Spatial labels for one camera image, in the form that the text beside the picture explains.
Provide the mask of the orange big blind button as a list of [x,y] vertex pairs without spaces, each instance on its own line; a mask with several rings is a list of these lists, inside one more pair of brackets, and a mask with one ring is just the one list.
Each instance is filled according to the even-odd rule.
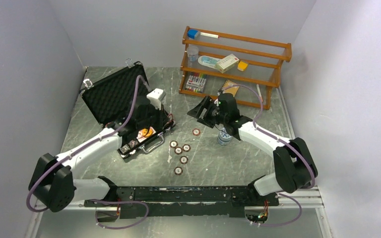
[[146,132],[143,133],[143,136],[145,138],[150,137],[153,134],[153,129],[149,128],[146,130]]

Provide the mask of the red five chip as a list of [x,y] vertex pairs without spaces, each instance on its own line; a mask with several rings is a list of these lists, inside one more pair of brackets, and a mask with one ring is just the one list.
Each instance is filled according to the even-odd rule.
[[195,129],[192,130],[192,134],[194,136],[199,136],[201,134],[201,132],[200,132],[200,130],[198,128],[195,128]]

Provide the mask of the red playing card deck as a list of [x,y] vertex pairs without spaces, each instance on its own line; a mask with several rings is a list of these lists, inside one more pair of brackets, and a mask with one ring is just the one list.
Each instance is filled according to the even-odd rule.
[[156,131],[153,127],[144,128],[138,132],[136,139],[139,143],[141,143],[141,142],[145,141],[146,139],[150,138],[151,136],[153,136],[155,133],[156,133]]

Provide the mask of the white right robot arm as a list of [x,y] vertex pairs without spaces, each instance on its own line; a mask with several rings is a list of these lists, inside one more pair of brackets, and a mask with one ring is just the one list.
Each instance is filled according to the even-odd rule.
[[251,204],[260,205],[270,193],[293,193],[315,185],[318,171],[303,139],[280,137],[259,126],[255,119],[241,115],[230,93],[221,94],[216,100],[210,97],[207,100],[204,118],[211,126],[222,124],[229,135],[257,147],[273,158],[274,172],[252,182],[254,188],[248,191]]

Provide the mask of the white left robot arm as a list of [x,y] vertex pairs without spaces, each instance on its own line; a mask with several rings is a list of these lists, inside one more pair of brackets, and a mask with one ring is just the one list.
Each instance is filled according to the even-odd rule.
[[153,108],[152,98],[135,95],[129,114],[121,124],[104,128],[99,134],[72,150],[52,156],[49,153],[39,158],[29,184],[26,198],[27,208],[36,213],[50,209],[58,212],[72,201],[90,200],[105,206],[122,204],[118,201],[117,186],[105,177],[75,179],[76,172],[87,168],[94,160],[120,150],[128,144],[132,116],[137,114],[137,101]]

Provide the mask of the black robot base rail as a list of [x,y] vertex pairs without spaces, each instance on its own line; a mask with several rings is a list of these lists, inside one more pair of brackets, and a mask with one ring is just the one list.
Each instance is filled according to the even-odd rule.
[[249,207],[264,208],[279,205],[276,193],[261,196],[253,186],[119,186],[109,193],[110,205],[92,200],[85,207],[100,210],[113,207],[119,209],[120,218],[130,219],[148,215],[165,216],[216,216],[228,215],[244,218]]

